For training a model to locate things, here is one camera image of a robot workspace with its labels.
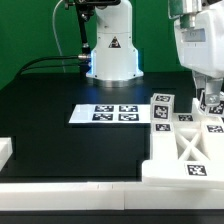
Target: green wall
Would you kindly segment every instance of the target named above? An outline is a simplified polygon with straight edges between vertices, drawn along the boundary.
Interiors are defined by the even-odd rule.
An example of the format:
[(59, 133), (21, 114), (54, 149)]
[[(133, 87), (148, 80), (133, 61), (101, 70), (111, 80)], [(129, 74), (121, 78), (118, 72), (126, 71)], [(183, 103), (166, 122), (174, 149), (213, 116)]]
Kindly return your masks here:
[[(58, 0), (0, 1), (0, 89), (9, 83), (26, 62), (58, 55), (52, 32), (52, 13)], [(134, 45), (140, 51), (145, 72), (184, 70), (178, 61), (173, 21), (167, 17), (167, 0), (132, 0)], [(57, 31), (64, 55), (80, 53), (80, 37), (75, 8), (59, 8)], [(95, 18), (87, 24), (94, 47)]]

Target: warning label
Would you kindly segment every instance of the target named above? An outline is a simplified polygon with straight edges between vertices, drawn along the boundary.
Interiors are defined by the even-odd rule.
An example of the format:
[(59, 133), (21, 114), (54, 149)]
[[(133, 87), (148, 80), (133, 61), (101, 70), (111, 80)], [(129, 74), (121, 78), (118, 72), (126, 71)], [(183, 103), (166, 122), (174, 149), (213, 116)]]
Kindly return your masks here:
[(121, 45), (119, 44), (119, 42), (117, 40), (117, 37), (114, 37), (109, 48), (121, 48)]

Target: white block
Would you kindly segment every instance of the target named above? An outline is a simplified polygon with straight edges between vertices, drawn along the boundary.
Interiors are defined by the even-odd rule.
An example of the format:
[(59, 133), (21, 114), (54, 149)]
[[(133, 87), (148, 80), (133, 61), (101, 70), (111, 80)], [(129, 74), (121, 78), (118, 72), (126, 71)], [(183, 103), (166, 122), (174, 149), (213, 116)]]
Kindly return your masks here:
[(220, 94), (219, 106), (208, 107), (205, 104), (205, 91), (203, 90), (201, 93), (198, 110), (206, 116), (224, 117), (224, 96)]
[(174, 128), (171, 123), (152, 123), (150, 159), (177, 160), (178, 151)]
[(202, 123), (202, 149), (211, 161), (224, 162), (224, 125)]
[(156, 93), (151, 98), (151, 121), (171, 121), (174, 95)]
[(0, 138), (0, 171), (12, 154), (11, 138)]

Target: black table surface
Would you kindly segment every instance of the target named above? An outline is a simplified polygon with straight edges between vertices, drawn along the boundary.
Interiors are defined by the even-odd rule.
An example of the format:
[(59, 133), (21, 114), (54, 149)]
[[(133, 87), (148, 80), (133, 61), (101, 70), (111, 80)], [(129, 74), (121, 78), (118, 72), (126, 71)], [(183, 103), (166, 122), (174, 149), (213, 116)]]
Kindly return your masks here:
[[(149, 159), (148, 124), (68, 123), (76, 104), (148, 104), (153, 93), (175, 95), (175, 112), (191, 111), (190, 72), (146, 73), (123, 88), (87, 84), (78, 74), (26, 74), (0, 91), (0, 137), (13, 155), (0, 183), (141, 181)], [(1, 212), (0, 223), (217, 223), (222, 211)]]

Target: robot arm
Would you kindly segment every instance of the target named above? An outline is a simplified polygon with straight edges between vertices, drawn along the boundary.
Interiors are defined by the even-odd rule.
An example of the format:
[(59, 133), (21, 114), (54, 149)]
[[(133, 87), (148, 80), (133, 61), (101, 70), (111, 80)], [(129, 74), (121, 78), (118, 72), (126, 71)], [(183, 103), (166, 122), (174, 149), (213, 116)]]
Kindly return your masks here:
[(218, 106), (224, 77), (224, 1), (169, 0), (179, 60), (193, 71), (205, 104)]
[[(91, 54), (85, 73), (89, 83), (123, 87), (141, 82), (138, 50), (132, 43), (132, 5), (129, 0), (73, 0), (76, 6), (83, 53)], [(97, 43), (91, 51), (84, 23), (96, 13)]]

